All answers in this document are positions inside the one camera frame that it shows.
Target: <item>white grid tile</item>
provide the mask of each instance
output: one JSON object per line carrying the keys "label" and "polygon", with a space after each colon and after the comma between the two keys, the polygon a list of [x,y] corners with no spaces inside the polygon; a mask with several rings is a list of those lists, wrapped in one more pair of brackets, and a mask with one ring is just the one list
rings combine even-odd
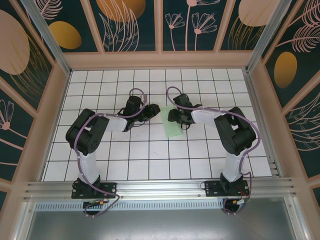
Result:
{"label": "white grid tile", "polygon": [[114,109],[116,102],[115,95],[99,96],[98,109]]}
{"label": "white grid tile", "polygon": [[182,81],[197,81],[197,71],[195,69],[181,69]]}
{"label": "white grid tile", "polygon": [[166,69],[165,79],[167,81],[181,81],[181,70],[180,69]]}
{"label": "white grid tile", "polygon": [[70,83],[85,83],[88,71],[73,71]]}
{"label": "white grid tile", "polygon": [[102,75],[104,71],[88,71],[86,76],[87,83],[99,83],[102,81]]}
{"label": "white grid tile", "polygon": [[149,141],[149,125],[144,124],[142,126],[131,128],[130,141]]}
{"label": "white grid tile", "polygon": [[108,181],[128,180],[128,160],[109,161],[106,179]]}
{"label": "white grid tile", "polygon": [[208,158],[190,159],[191,178],[211,178],[210,161]]}
{"label": "white grid tile", "polygon": [[150,141],[167,140],[164,126],[162,124],[150,125]]}
{"label": "white grid tile", "polygon": [[211,69],[197,69],[196,75],[198,80],[213,80]]}
{"label": "white grid tile", "polygon": [[150,141],[149,142],[149,159],[168,159],[168,142],[167,141]]}
{"label": "white grid tile", "polygon": [[100,95],[114,95],[117,91],[116,82],[103,82],[101,84]]}
{"label": "white grid tile", "polygon": [[150,81],[165,81],[166,80],[166,70],[155,69],[150,70]]}
{"label": "white grid tile", "polygon": [[54,143],[51,155],[50,155],[50,161],[68,161],[70,156],[70,145],[68,142],[66,143]]}
{"label": "white grid tile", "polygon": [[118,70],[107,70],[103,71],[102,82],[117,82],[118,81]]}
{"label": "white grid tile", "polygon": [[214,80],[229,80],[227,69],[212,69]]}
{"label": "white grid tile", "polygon": [[[44,181],[74,181],[78,177],[77,156],[65,140],[67,130],[83,108],[117,113],[125,107],[132,87],[148,94],[148,103],[165,107],[171,104],[166,98],[166,88],[174,86],[188,94],[193,105],[224,110],[237,105],[249,120],[256,121],[240,72],[237,69],[73,72]],[[172,91],[170,97],[177,95],[177,91]],[[218,178],[226,156],[216,128],[193,124],[182,135],[168,140],[160,114],[128,132],[105,132],[95,154],[100,177],[108,181]],[[251,166],[254,177],[271,175],[262,143],[245,159],[242,171],[251,171]]]}
{"label": "white grid tile", "polygon": [[201,103],[203,106],[209,107],[209,108],[218,108],[219,107],[217,94],[215,94],[215,93],[202,94],[201,93],[200,97],[201,97]]}
{"label": "white grid tile", "polygon": [[170,159],[170,178],[190,179],[191,175],[189,161],[189,159]]}
{"label": "white grid tile", "polygon": [[84,87],[83,95],[99,95],[101,83],[91,82],[86,83]]}
{"label": "white grid tile", "polygon": [[80,104],[82,100],[82,95],[81,96],[66,96],[64,105],[63,105],[63,110],[79,110]]}
{"label": "white grid tile", "polygon": [[208,147],[206,140],[189,140],[189,155],[191,159],[208,158]]}
{"label": "white grid tile", "polygon": [[272,177],[266,157],[249,157],[254,177]]}
{"label": "white grid tile", "polygon": [[61,112],[59,125],[71,126],[79,115],[79,110],[63,110]]}
{"label": "white grid tile", "polygon": [[[167,81],[166,82],[166,88],[169,88],[169,87],[176,87],[176,88],[178,88],[178,89],[180,89],[182,91],[182,82],[181,81]],[[170,95],[171,95],[172,93],[175,92],[175,90],[174,89],[170,89],[169,92],[170,92]]]}
{"label": "white grid tile", "polygon": [[135,73],[134,70],[120,70],[118,81],[119,82],[133,82],[134,81],[134,73]]}
{"label": "white grid tile", "polygon": [[151,81],[150,82],[150,94],[163,94],[166,93],[165,81]]}
{"label": "white grid tile", "polygon": [[228,69],[230,80],[244,80],[244,75],[241,69]]}
{"label": "white grid tile", "polygon": [[237,107],[251,107],[251,101],[248,93],[235,93],[234,100]]}
{"label": "white grid tile", "polygon": [[70,161],[65,174],[65,181],[75,181],[79,175],[78,163],[76,161]]}
{"label": "white grid tile", "polygon": [[149,178],[149,161],[129,161],[128,180],[147,180]]}
{"label": "white grid tile", "polygon": [[134,87],[134,82],[118,82],[116,88],[117,95],[129,95],[130,90]]}
{"label": "white grid tile", "polygon": [[208,140],[208,149],[210,158],[225,158],[227,151],[221,143],[221,140]]}
{"label": "white grid tile", "polygon": [[[145,94],[149,94],[150,93],[150,86],[149,86],[149,82],[148,81],[135,81],[133,83],[133,87],[141,89]],[[133,90],[133,94],[140,96],[141,92],[138,91],[138,90]]]}
{"label": "white grid tile", "polygon": [[199,89],[202,94],[214,94],[216,92],[214,81],[199,81]]}
{"label": "white grid tile", "polygon": [[80,109],[97,109],[99,96],[83,96]]}
{"label": "white grid tile", "polygon": [[220,178],[220,174],[225,168],[226,158],[210,158],[212,178]]}
{"label": "white grid tile", "polygon": [[169,159],[187,158],[189,158],[187,141],[169,141]]}
{"label": "white grid tile", "polygon": [[244,80],[234,80],[234,81],[230,81],[231,86],[232,86],[232,91],[233,93],[247,93],[247,86]]}
{"label": "white grid tile", "polygon": [[192,124],[187,130],[188,140],[205,140],[206,132],[203,124]]}
{"label": "white grid tile", "polygon": [[214,85],[218,94],[232,93],[230,81],[215,81]]}
{"label": "white grid tile", "polygon": [[218,93],[219,107],[235,107],[235,99],[232,93]]}
{"label": "white grid tile", "polygon": [[169,160],[150,160],[149,178],[150,180],[169,179]]}
{"label": "white grid tile", "polygon": [[110,160],[126,160],[129,157],[129,142],[111,142]]}
{"label": "white grid tile", "polygon": [[46,168],[44,181],[64,181],[67,167],[67,161],[50,161]]}
{"label": "white grid tile", "polygon": [[149,142],[133,141],[130,142],[130,160],[149,159]]}
{"label": "white grid tile", "polygon": [[81,96],[84,93],[85,84],[84,83],[70,83],[67,96]]}
{"label": "white grid tile", "polygon": [[134,81],[135,82],[149,82],[150,70],[135,70]]}
{"label": "white grid tile", "polygon": [[109,161],[96,161],[96,168],[100,174],[101,181],[107,180],[108,164]]}
{"label": "white grid tile", "polygon": [[109,160],[110,142],[101,142],[95,151],[97,160]]}
{"label": "white grid tile", "polygon": [[185,94],[199,94],[198,81],[184,81],[182,86]]}

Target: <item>black grid line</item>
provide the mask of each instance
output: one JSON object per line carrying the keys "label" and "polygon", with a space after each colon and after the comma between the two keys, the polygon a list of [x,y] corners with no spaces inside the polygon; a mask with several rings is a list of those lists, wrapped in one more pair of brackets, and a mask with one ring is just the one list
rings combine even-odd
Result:
{"label": "black grid line", "polygon": [[[116,99],[114,99],[114,109],[116,108]],[[109,171],[109,166],[110,166],[110,153],[111,153],[111,144],[112,144],[112,132],[110,134],[110,147],[109,147],[109,156],[108,156],[108,167],[107,167],[107,170],[106,170],[106,176],[105,176],[105,179],[108,180],[108,171]]]}
{"label": "black grid line", "polygon": [[[167,73],[166,71],[164,71],[164,81],[165,81],[165,89],[167,91]],[[168,107],[168,98],[167,95],[165,96],[165,104]],[[167,143],[168,143],[168,161],[170,162],[170,145],[169,145],[169,138],[167,138]],[[169,179],[171,179],[171,175],[170,175],[170,163],[169,163]]]}
{"label": "black grid line", "polygon": [[[149,95],[148,95],[149,102],[150,102],[150,96],[151,96],[151,89],[150,89],[151,88],[151,81],[150,81],[150,78],[151,78],[151,71],[149,70]],[[148,141],[149,141],[149,143],[148,143],[148,180],[150,180],[150,124],[148,125],[148,128],[149,128],[149,133],[148,133]]]}
{"label": "black grid line", "polygon": [[[182,71],[180,70],[181,72],[181,91],[184,92],[184,83],[183,83],[183,77],[182,77]],[[190,151],[189,151],[189,140],[188,140],[188,131],[186,130],[185,131],[185,135],[186,135],[186,145],[187,145],[187,148],[188,148],[188,159],[189,159],[189,171],[190,171],[190,179],[192,178],[192,174],[191,174],[191,162],[190,162]]]}
{"label": "black grid line", "polygon": [[[200,104],[202,105],[201,93],[200,93],[200,85],[199,85],[199,78],[198,78],[198,71],[196,71],[196,78],[198,79],[198,88],[199,88]],[[210,166],[210,174],[211,174],[211,178],[212,178],[212,168],[211,168],[211,162],[210,162],[210,153],[209,153],[209,146],[208,146],[208,138],[207,138],[207,132],[206,132],[206,127],[205,127],[205,125],[203,125],[203,128],[204,128],[206,149],[207,149],[207,151],[208,151],[208,160],[209,160],[209,166]]]}

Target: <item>purple cable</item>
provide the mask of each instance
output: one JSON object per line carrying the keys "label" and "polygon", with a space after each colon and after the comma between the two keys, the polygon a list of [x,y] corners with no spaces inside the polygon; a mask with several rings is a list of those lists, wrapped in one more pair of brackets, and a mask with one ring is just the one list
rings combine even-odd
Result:
{"label": "purple cable", "polygon": [[[260,144],[260,142],[261,142],[261,135],[260,135],[260,132],[259,132],[258,128],[254,125],[254,123],[253,123],[252,121],[248,120],[247,118],[245,118],[244,116],[242,116],[242,115],[240,115],[240,114],[237,114],[237,113],[234,113],[234,112],[231,112],[231,111],[225,111],[225,110],[220,110],[220,109],[215,109],[215,108],[210,108],[210,107],[204,107],[204,106],[203,106],[203,107],[184,107],[184,106],[179,106],[178,104],[176,104],[176,103],[169,97],[169,89],[176,89],[176,90],[178,90],[178,92],[179,92],[180,94],[182,94],[182,92],[180,91],[179,88],[177,88],[177,87],[175,87],[175,86],[170,86],[170,87],[168,87],[167,90],[166,90],[166,97],[167,97],[167,98],[169,99],[169,101],[170,101],[174,106],[176,106],[177,108],[185,109],[185,110],[192,110],[192,111],[193,111],[193,110],[203,109],[203,110],[208,110],[208,111],[212,111],[212,112],[215,112],[215,113],[230,114],[230,115],[233,115],[233,116],[235,116],[235,117],[238,117],[238,118],[246,121],[246,122],[249,123],[249,124],[252,126],[252,128],[256,131],[257,139],[258,139],[256,145],[254,145],[254,146],[251,147],[250,149],[247,149],[247,150],[243,153],[243,155],[242,155],[242,157],[241,157],[241,159],[240,159],[240,164],[239,164],[239,173],[240,173],[241,175],[243,175],[243,176],[249,175],[250,190],[249,190],[248,199],[250,199],[250,197],[251,197],[251,190],[252,190],[252,174],[251,174],[250,171],[247,172],[247,173],[243,173],[243,172],[242,172],[242,165],[243,165],[243,162],[244,162],[244,160],[245,160],[245,156],[246,156],[248,153],[250,153],[251,151],[253,151],[254,149],[256,149],[256,148],[258,147],[258,145]],[[230,210],[226,209],[225,205],[226,205],[226,201],[227,201],[227,200],[228,200],[228,198],[225,198],[225,199],[223,200],[223,205],[222,205],[223,208],[222,208],[222,210],[223,210],[226,214],[230,214],[230,213],[231,213],[231,214],[236,215],[235,212],[231,212]],[[237,211],[237,213],[240,213],[241,211],[243,211],[243,209],[245,208],[245,206],[246,206],[246,203],[242,206],[242,208],[241,208],[240,210]]]}
{"label": "purple cable", "polygon": [[98,192],[100,192],[100,193],[102,193],[102,194],[104,194],[104,195],[109,195],[109,196],[115,196],[115,197],[117,197],[117,199],[116,199],[113,203],[111,203],[110,206],[108,206],[105,210],[100,211],[100,212],[98,212],[98,213],[95,214],[95,215],[89,215],[89,214],[87,213],[87,209],[91,206],[91,205],[88,205],[88,206],[84,209],[84,213],[86,214],[87,217],[88,217],[88,216],[91,216],[92,218],[94,218],[94,217],[99,217],[99,216],[103,215],[103,214],[106,213],[113,205],[116,204],[116,202],[120,199],[120,196],[119,196],[118,194],[116,194],[116,193],[103,191],[103,190],[101,190],[101,189],[93,186],[93,185],[89,182],[89,180],[86,178],[86,176],[84,175],[84,172],[82,171],[82,168],[81,168],[81,164],[80,164],[80,153],[79,153],[79,151],[78,151],[78,149],[77,149],[77,143],[78,143],[79,137],[80,137],[80,135],[82,134],[82,132],[84,131],[85,127],[89,124],[89,122],[90,122],[92,119],[94,119],[95,117],[97,117],[97,116],[102,116],[102,117],[110,116],[110,117],[118,117],[118,118],[128,119],[128,118],[133,118],[133,117],[137,116],[138,114],[140,114],[140,113],[144,110],[144,108],[145,108],[145,106],[146,106],[146,103],[147,103],[147,95],[146,95],[140,88],[133,88],[133,89],[131,89],[130,92],[129,92],[129,95],[131,95],[131,92],[133,92],[134,90],[138,90],[138,91],[141,92],[142,95],[143,95],[143,105],[142,105],[142,108],[141,108],[137,113],[135,113],[135,114],[133,114],[133,115],[131,115],[131,116],[122,116],[122,115],[115,115],[115,114],[110,114],[110,113],[96,113],[96,114],[92,115],[91,117],[89,117],[89,119],[88,119],[88,120],[84,123],[84,125],[80,128],[79,133],[78,133],[78,134],[76,135],[76,137],[75,137],[74,144],[73,144],[73,149],[74,149],[74,151],[75,151],[75,154],[77,155],[77,165],[78,165],[78,168],[79,168],[79,172],[80,172],[81,176],[83,177],[83,179],[85,180],[85,182],[86,182],[91,188],[93,188],[94,190],[96,190],[96,191],[98,191]]}

